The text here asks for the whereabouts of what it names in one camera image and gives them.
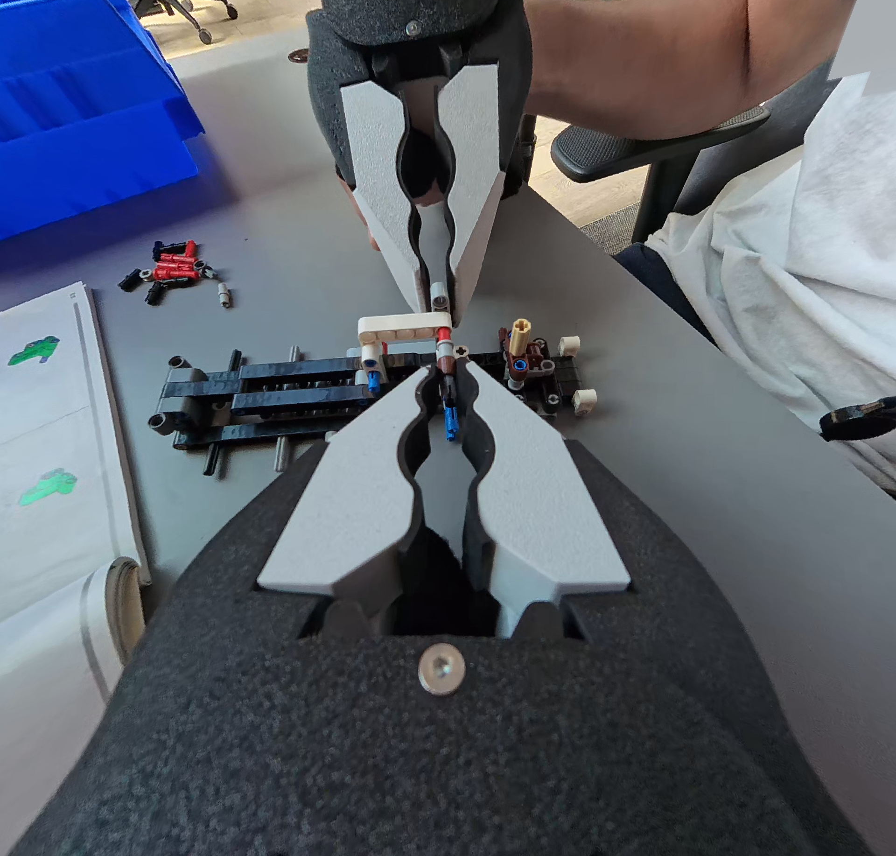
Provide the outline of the person's right forearm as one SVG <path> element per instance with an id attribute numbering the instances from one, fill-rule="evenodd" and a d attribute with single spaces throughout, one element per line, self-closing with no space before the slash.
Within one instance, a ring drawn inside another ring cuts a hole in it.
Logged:
<path id="1" fill-rule="evenodd" d="M 856 0 L 525 0 L 525 110 L 635 140 L 699 133 L 837 51 Z"/>

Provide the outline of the red brown lego axle assembly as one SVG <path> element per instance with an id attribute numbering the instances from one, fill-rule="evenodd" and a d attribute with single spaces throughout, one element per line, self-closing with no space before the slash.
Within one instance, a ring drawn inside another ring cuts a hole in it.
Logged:
<path id="1" fill-rule="evenodd" d="M 456 356 L 449 326 L 440 326 L 436 331 L 435 365 L 440 375 L 439 392 L 445 435 L 449 442 L 454 442 L 460 434 L 461 425 L 457 405 Z"/>

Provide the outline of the black mesh office chair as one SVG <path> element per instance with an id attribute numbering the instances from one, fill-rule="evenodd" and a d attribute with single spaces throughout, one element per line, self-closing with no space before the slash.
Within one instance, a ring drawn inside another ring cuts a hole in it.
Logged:
<path id="1" fill-rule="evenodd" d="M 694 215 L 730 180 L 803 144 L 805 133 L 839 83 L 832 61 L 764 104 L 711 130 L 668 140 L 637 141 L 567 126 L 548 158 L 575 185 L 648 170 L 639 200 L 585 225 L 583 232 L 616 255 L 657 232 L 671 212 Z"/>

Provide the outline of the lego instruction booklet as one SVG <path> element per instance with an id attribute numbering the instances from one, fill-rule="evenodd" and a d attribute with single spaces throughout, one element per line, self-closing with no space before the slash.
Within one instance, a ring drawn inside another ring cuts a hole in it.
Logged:
<path id="1" fill-rule="evenodd" d="M 82 282 L 2 312 L 2 732 L 94 726 L 151 581 Z"/>

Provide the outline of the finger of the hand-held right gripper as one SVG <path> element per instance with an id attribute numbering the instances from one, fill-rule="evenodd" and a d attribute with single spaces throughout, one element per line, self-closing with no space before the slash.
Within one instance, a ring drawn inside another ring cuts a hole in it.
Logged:
<path id="1" fill-rule="evenodd" d="M 500 167 L 498 64 L 465 66 L 436 98 L 437 132 L 449 149 L 446 258 L 459 326 L 476 285 L 504 189 Z"/>
<path id="2" fill-rule="evenodd" d="M 368 80 L 341 88 L 355 180 L 354 200 L 411 310 L 429 311 L 426 268 L 414 232 L 420 217 L 399 176 L 408 133 L 403 101 Z"/>

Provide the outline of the pile of red black pins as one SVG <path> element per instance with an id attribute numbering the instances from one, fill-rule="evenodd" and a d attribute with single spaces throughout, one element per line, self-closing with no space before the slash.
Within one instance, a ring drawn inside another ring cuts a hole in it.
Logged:
<path id="1" fill-rule="evenodd" d="M 149 290 L 144 301 L 156 307 L 171 290 L 192 287 L 202 280 L 217 279 L 215 269 L 199 257 L 199 245 L 193 239 L 170 244 L 155 241 L 151 267 L 132 270 L 118 282 L 118 288 L 133 292 L 146 284 Z"/>

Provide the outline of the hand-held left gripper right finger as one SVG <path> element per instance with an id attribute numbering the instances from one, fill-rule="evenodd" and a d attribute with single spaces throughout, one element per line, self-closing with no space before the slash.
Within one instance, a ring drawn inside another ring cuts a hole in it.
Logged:
<path id="1" fill-rule="evenodd" d="M 564 437 L 473 362 L 457 365 L 462 450 L 475 469 L 463 568 L 510 636 L 531 603 L 621 593 L 631 577 Z"/>

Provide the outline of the black lego truck chassis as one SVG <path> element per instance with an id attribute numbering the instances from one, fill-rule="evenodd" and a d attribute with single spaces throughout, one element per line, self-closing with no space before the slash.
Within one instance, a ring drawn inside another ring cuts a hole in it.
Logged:
<path id="1" fill-rule="evenodd" d="M 430 298 L 428 313 L 361 319 L 358 346 L 343 358 L 303 358 L 294 350 L 285 362 L 245 364 L 235 350 L 228 369 L 205 373 L 175 356 L 148 426 L 173 436 L 176 449 L 203 449 L 203 473 L 211 476 L 221 447 L 267 442 L 276 444 L 275 472 L 285 471 L 294 444 L 341 430 L 418 369 L 434 369 L 442 410 L 435 338 L 440 326 L 452 329 L 442 281 L 431 286 Z M 532 335 L 529 321 L 518 319 L 499 329 L 497 351 L 471 354 L 454 342 L 454 352 L 456 365 L 475 362 L 536 414 L 552 419 L 562 409 L 586 416 L 597 406 L 595 390 L 581 382 L 580 346 L 579 337 L 566 336 L 551 351 Z"/>

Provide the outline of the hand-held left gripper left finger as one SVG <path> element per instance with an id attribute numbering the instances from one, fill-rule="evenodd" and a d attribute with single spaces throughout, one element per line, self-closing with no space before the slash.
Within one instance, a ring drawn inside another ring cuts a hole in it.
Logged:
<path id="1" fill-rule="evenodd" d="M 323 446 L 259 590 L 347 603 L 374 634 L 402 630 L 400 599 L 440 559 L 416 481 L 437 395 L 434 369 L 418 369 Z"/>

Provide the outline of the blue plastic bin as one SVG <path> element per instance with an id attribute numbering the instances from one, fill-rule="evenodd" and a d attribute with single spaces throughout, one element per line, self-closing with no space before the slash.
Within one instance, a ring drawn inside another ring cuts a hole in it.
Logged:
<path id="1" fill-rule="evenodd" d="M 1 0 L 1 237 L 198 173 L 204 132 L 127 0 Z"/>

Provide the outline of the black badge reel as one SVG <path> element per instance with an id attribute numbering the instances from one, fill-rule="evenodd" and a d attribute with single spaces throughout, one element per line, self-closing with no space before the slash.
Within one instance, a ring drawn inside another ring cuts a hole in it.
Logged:
<path id="1" fill-rule="evenodd" d="M 884 436 L 895 429 L 895 402 L 895 397 L 889 396 L 824 414 L 819 420 L 820 435 L 827 442 Z"/>

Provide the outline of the dark blue trousers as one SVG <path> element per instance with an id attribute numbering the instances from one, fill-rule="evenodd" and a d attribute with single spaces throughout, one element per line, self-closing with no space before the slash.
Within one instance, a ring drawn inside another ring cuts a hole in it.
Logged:
<path id="1" fill-rule="evenodd" d="M 709 330 L 693 309 L 663 258 L 643 243 L 633 243 L 613 256 L 616 262 L 712 345 Z"/>

